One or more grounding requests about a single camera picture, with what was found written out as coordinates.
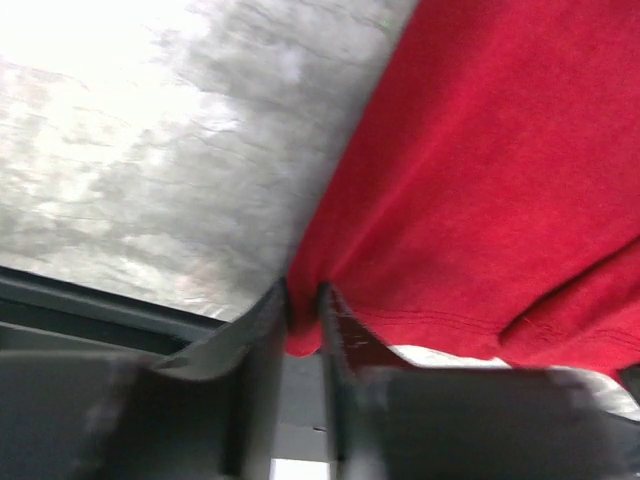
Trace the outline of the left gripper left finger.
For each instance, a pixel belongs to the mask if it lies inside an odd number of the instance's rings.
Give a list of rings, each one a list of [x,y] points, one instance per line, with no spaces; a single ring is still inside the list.
[[[265,479],[287,293],[175,353],[81,341],[1,321],[5,479]]]

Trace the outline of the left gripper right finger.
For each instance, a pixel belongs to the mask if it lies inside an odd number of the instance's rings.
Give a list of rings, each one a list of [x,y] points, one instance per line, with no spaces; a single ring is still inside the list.
[[[635,479],[639,425],[561,370],[421,367],[319,287],[334,479]]]

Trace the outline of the red t shirt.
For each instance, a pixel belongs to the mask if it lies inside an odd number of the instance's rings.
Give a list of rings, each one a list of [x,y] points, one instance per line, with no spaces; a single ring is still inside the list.
[[[393,345],[607,375],[639,361],[639,5],[421,1],[288,273]]]

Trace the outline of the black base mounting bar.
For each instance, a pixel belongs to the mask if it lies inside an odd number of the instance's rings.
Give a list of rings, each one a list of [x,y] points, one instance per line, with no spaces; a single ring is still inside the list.
[[[169,355],[226,323],[32,273],[1,268],[1,321],[81,341]],[[279,404],[277,458],[326,462],[320,357],[287,356]]]

